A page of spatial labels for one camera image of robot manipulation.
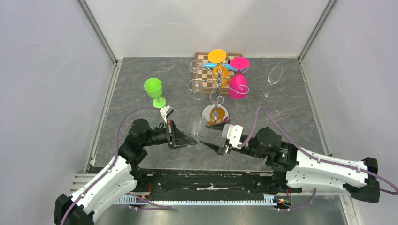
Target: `chessboard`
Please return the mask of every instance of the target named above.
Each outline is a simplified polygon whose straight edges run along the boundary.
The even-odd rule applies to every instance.
[[[208,54],[209,53],[197,52],[197,53],[195,53],[195,59],[196,60],[203,60],[205,63],[208,63],[209,62],[209,59],[207,57]],[[228,53],[228,60],[231,60],[231,59],[236,58],[236,57],[242,57],[242,54],[237,54],[237,53],[230,54],[230,53]],[[231,76],[236,74],[236,72],[234,72],[234,71],[228,71],[228,72],[229,72],[229,74]],[[196,73],[192,73],[192,79],[195,79],[195,78],[196,78]],[[209,71],[207,68],[203,68],[203,70],[198,71],[198,78],[199,79],[212,79],[212,72]],[[202,81],[202,85],[203,85],[204,92],[207,93],[207,94],[210,94],[212,92],[214,86],[215,86],[215,84],[213,84],[213,81]],[[228,94],[228,88],[227,87],[221,88],[220,93],[221,94]]]

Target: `metal frame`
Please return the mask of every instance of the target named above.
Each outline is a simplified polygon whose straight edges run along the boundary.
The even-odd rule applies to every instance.
[[[347,219],[348,225],[360,225],[361,222],[358,219],[358,215],[355,213],[352,198],[349,195],[340,196],[341,204],[343,205],[343,211],[345,218]]]
[[[88,23],[94,30],[95,35],[98,37],[99,41],[101,42],[102,46],[104,47],[105,52],[107,53],[109,59],[112,61],[114,65],[117,64],[118,59],[116,58],[115,54],[113,53],[109,43],[107,42],[104,34],[102,33],[100,26],[98,25],[97,21],[92,14],[87,2],[85,0],[76,0],[79,4],[80,8],[82,9],[84,15],[87,18]]]
[[[325,9],[323,10],[321,17],[319,17],[318,22],[316,23],[314,29],[312,30],[310,37],[308,38],[306,44],[304,45],[303,50],[301,50],[300,55],[298,55],[298,61],[301,62],[304,57],[306,56],[308,50],[312,46],[316,36],[318,35],[319,31],[321,30],[323,24],[325,23],[326,19],[328,18],[330,12],[332,11],[333,7],[335,6],[337,0],[329,0],[326,4]]]
[[[97,153],[98,141],[100,140],[101,131],[102,131],[102,128],[104,127],[105,118],[107,116],[107,112],[108,112],[109,106],[111,104],[111,99],[112,99],[113,92],[116,87],[116,82],[117,82],[117,78],[119,76],[120,67],[122,66],[122,61],[123,60],[119,60],[119,62],[113,68],[111,80],[110,80],[109,87],[107,90],[107,95],[105,97],[104,105],[102,107],[101,115],[99,117],[98,127],[95,132],[94,140],[90,147],[91,152],[90,152],[90,155],[86,162],[86,170],[85,171],[88,171],[89,167],[91,165],[94,165],[95,155]]]

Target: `gray stone surface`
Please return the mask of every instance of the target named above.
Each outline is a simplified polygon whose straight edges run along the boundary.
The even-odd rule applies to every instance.
[[[186,132],[189,118],[201,115],[202,110],[211,104],[209,95],[202,100],[195,100],[187,89],[191,79],[188,64],[193,58],[124,58],[116,88],[100,136],[95,166],[105,166],[114,155],[115,133],[121,119],[130,111],[143,106],[152,106],[152,99],[144,89],[144,82],[150,77],[162,81],[163,97],[168,105],[175,108],[171,118],[182,131]],[[263,59],[249,58],[250,67],[245,77],[250,88],[247,97],[233,100],[226,96],[225,106],[233,124],[244,127],[249,133],[258,106],[263,106],[272,113],[281,127],[301,146],[318,153],[323,153],[321,140],[315,125],[308,95],[297,59]],[[274,65],[282,66],[283,76],[270,91],[271,101],[264,101],[260,91],[269,84],[268,72]],[[160,122],[156,110],[142,110],[131,115],[123,124],[119,140],[127,135],[131,123],[137,118],[145,118],[152,128]],[[262,127],[276,127],[264,113],[260,114],[256,131]],[[208,142],[222,144],[221,132],[207,130]],[[218,156],[206,146],[199,144],[170,150],[167,145],[146,148],[148,156],[140,164],[143,168],[176,168],[176,169],[223,169],[223,170],[269,170],[264,160],[232,152],[230,155]]]

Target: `clear drinking glass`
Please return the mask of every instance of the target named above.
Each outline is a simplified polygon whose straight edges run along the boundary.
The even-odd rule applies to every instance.
[[[201,116],[192,116],[189,119],[187,135],[196,137],[204,137],[204,130],[207,120]]]
[[[282,77],[283,74],[283,68],[280,66],[274,66],[272,67],[271,71],[268,73],[268,83],[269,85],[266,85],[266,89],[261,91],[260,95],[261,98],[264,100],[269,100],[270,99],[270,93],[272,89],[275,89],[274,85],[277,84]]]
[[[277,84],[282,77],[283,68],[280,66],[272,67],[272,70],[268,73],[268,82],[270,85]]]
[[[201,100],[205,97],[205,92],[203,91],[203,84],[202,81],[193,80],[192,85],[192,96],[196,100]]]

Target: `purple cable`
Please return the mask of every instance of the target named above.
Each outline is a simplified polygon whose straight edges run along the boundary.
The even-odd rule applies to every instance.
[[[158,108],[154,108],[154,107],[141,107],[138,109],[133,110],[132,112],[130,112],[129,114],[127,114],[122,121],[120,122],[117,131],[116,131],[116,153],[115,153],[115,158],[113,159],[111,165],[109,166],[109,168],[112,168],[117,161],[117,156],[119,155],[119,133],[120,133],[120,129],[122,128],[122,125],[124,123],[124,121],[127,119],[127,117],[129,117],[131,114],[135,113],[138,110],[141,109],[156,109],[159,110]],[[108,170],[106,170],[103,174],[101,174],[91,185],[89,185],[85,191],[83,191],[82,195],[85,195],[94,185],[96,185],[103,177],[105,177],[105,175],[108,174]],[[70,211],[72,210],[72,208],[76,205],[77,202],[80,201],[80,199],[82,199],[81,195],[79,195],[79,197],[77,197],[77,199],[69,206],[69,208],[66,210],[65,214],[62,217],[61,223],[60,225],[64,225],[66,217],[69,215]]]
[[[254,121],[253,121],[252,130],[250,131],[250,134],[248,135],[248,137],[246,138],[246,140],[240,145],[240,147],[246,145],[246,144],[249,142],[250,138],[253,136],[254,130],[255,130],[255,128],[256,128],[256,123],[257,123],[257,119],[258,119],[260,110],[264,111],[264,112],[267,114],[267,116],[269,117],[269,119],[275,124],[276,128],[278,128],[278,130],[286,137],[286,139],[289,140],[299,151],[301,151],[304,155],[310,157],[311,159],[318,160],[317,157],[315,157],[315,156],[311,155],[310,153],[304,151],[298,144],[296,144],[296,143],[294,142],[294,140],[292,140],[292,139],[282,130],[281,126],[275,121],[275,119],[272,118],[272,115],[268,112],[268,110],[266,110],[266,109],[265,109],[264,107],[262,107],[262,106],[259,106],[259,107],[257,108],[256,114],[255,114],[255,117],[254,117]],[[345,165],[345,164],[342,164],[342,163],[332,162],[332,161],[329,161],[329,160],[326,160],[326,159],[322,159],[322,158],[320,159],[320,162],[324,162],[324,163],[328,163],[328,164],[332,164],[332,165],[337,165],[337,166],[341,166],[341,167],[345,167],[345,168],[349,168],[349,169],[353,169],[353,170],[357,170],[357,169],[358,169],[357,167],[352,166],[352,165]],[[380,189],[380,191],[383,191],[383,192],[385,192],[385,193],[392,194],[392,195],[398,195],[398,187],[397,187],[396,185],[394,185],[392,182],[390,182],[389,180],[385,179],[384,177],[382,177],[382,176],[380,176],[380,175],[378,175],[378,174],[375,174],[375,173],[373,173],[373,172],[370,172],[370,171],[367,171],[367,170],[364,170],[364,169],[359,169],[359,171],[360,171],[360,172],[363,172],[363,173],[367,173],[367,174],[369,174],[369,175],[371,175],[371,176],[374,176],[374,177],[376,177],[377,179],[380,179],[380,180],[384,181],[385,183],[387,183],[388,185],[390,185],[393,189],[395,189],[395,192],[392,192],[392,191],[389,191],[389,190],[386,190],[386,189],[382,189],[382,188]]]
[[[314,198],[315,198],[315,195],[316,195],[316,188],[314,188],[314,192],[312,193],[312,196],[311,196],[310,200],[308,200],[308,202],[306,202],[306,203],[304,203],[304,204],[302,204],[302,205],[300,205],[300,206],[297,206],[297,207],[291,208],[291,209],[279,209],[279,211],[282,211],[282,212],[288,212],[288,211],[292,211],[292,210],[298,210],[298,209],[301,209],[301,208],[303,208],[303,207],[307,206],[308,204],[311,204],[311,203],[312,203],[312,201],[313,201],[313,200],[314,200]]]
[[[171,206],[164,206],[164,205],[158,205],[158,204],[155,204],[155,203],[153,203],[153,202],[150,202],[149,200],[147,200],[147,199],[145,199],[145,198],[141,198],[140,196],[138,196],[138,195],[136,195],[136,194],[133,194],[133,193],[126,193],[126,195],[131,195],[131,196],[134,196],[134,197],[136,197],[137,199],[139,199],[139,200],[141,200],[141,201],[143,201],[143,202],[145,202],[145,203],[148,203],[148,204],[150,204],[150,205],[152,205],[152,206],[156,206],[157,208],[138,208],[137,210],[141,210],[141,211],[151,211],[151,210],[169,210],[169,209],[171,209]]]

